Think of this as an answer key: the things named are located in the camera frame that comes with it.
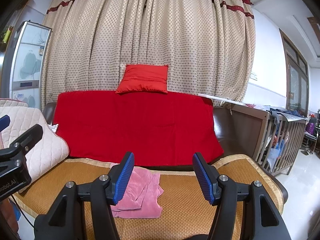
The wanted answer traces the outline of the beige dotted curtain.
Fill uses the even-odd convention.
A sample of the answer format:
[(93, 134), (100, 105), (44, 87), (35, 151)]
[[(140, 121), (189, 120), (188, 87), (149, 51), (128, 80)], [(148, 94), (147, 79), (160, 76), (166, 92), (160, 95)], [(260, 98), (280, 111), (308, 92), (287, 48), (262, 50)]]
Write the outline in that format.
[(52, 0), (41, 103), (116, 90), (128, 64), (168, 67), (168, 90), (241, 101), (255, 51), (250, 0)]

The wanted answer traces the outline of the brown framed door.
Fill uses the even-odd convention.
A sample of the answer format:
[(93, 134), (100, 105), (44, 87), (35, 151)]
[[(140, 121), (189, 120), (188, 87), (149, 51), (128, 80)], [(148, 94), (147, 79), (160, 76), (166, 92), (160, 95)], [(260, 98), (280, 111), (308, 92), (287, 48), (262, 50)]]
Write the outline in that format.
[(289, 37), (281, 29), (279, 31), (286, 62), (286, 109), (307, 116), (309, 106), (308, 64)]

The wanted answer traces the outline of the white quilted cushion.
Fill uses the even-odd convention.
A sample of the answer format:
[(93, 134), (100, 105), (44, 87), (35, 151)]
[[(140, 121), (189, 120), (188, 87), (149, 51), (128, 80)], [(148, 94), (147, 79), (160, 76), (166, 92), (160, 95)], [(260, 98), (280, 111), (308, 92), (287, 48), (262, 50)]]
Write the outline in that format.
[(69, 155), (67, 143), (50, 129), (39, 109), (29, 107), (22, 101), (1, 99), (1, 116), (5, 115), (10, 117), (10, 124), (1, 131), (1, 148), (9, 147), (14, 140), (35, 124), (42, 126), (42, 139), (25, 156), (32, 182), (38, 180)]

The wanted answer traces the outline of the woven bamboo seat mat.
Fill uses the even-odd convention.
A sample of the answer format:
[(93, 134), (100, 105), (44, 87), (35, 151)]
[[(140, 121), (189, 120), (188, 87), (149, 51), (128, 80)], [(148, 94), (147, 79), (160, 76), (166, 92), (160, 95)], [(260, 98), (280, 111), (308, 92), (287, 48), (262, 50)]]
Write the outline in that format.
[[(285, 199), (280, 187), (254, 161), (244, 154), (228, 156), (214, 166), (238, 183), (262, 182), (277, 209), (282, 212)], [(78, 184), (95, 180), (106, 174), (111, 163), (91, 159), (66, 159), (21, 194), (14, 195), (18, 205), (29, 215), (37, 217), (49, 210), (62, 187), (72, 180)], [(160, 186), (164, 190), (158, 203), (163, 211), (156, 219), (116, 218), (121, 239), (185, 239), (208, 234), (216, 208), (202, 194), (194, 172), (161, 171)]]

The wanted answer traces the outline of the white flat board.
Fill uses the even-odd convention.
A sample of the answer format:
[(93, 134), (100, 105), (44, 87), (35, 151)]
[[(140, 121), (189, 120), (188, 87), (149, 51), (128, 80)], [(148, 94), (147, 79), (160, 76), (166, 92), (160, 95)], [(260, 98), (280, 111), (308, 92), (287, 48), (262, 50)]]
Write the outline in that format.
[(201, 96), (201, 97), (204, 97), (204, 98), (212, 99), (212, 100), (218, 100), (218, 101), (222, 101), (222, 102), (232, 103), (232, 104), (235, 104), (235, 105), (240, 105), (240, 106), (245, 106), (246, 105), (245, 103), (242, 103), (242, 102), (234, 101), (234, 100), (227, 99), (227, 98), (221, 98), (221, 97), (218, 97), (218, 96), (212, 96), (212, 95), (201, 94), (201, 93), (198, 93), (197, 95)]

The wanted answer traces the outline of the red cushion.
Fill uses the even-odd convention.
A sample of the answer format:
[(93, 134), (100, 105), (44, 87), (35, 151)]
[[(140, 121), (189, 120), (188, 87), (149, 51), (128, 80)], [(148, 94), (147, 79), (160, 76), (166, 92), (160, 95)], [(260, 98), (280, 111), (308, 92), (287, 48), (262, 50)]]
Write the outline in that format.
[(116, 90), (129, 92), (156, 92), (167, 94), (168, 65), (128, 64)]

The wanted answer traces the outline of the brown wooden crib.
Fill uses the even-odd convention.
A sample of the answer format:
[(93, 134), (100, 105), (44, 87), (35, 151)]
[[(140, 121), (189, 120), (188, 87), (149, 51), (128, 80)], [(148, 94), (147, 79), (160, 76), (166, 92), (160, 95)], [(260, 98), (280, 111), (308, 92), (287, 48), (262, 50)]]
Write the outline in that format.
[(274, 176), (291, 171), (307, 118), (235, 104), (231, 114), (236, 136), (247, 155)]

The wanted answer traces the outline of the red blanket on sofa back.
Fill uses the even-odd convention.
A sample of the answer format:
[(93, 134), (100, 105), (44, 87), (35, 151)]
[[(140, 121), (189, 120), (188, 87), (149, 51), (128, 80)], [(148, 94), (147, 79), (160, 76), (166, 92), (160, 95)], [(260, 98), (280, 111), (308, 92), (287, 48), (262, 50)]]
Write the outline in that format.
[(118, 163), (130, 151), (137, 166), (172, 167), (191, 165), (196, 152), (209, 163), (223, 154), (213, 103), (196, 95), (65, 92), (57, 98), (53, 122), (72, 158)]

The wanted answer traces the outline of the pink corduroy jacket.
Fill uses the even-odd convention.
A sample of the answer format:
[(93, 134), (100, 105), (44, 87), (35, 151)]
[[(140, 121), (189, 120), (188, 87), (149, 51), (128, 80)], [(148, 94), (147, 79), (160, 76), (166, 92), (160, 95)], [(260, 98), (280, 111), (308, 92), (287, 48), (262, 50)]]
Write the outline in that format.
[(161, 188), (160, 173), (134, 167), (123, 198), (111, 206), (115, 218), (153, 219), (159, 218), (162, 207), (158, 198), (164, 192)]

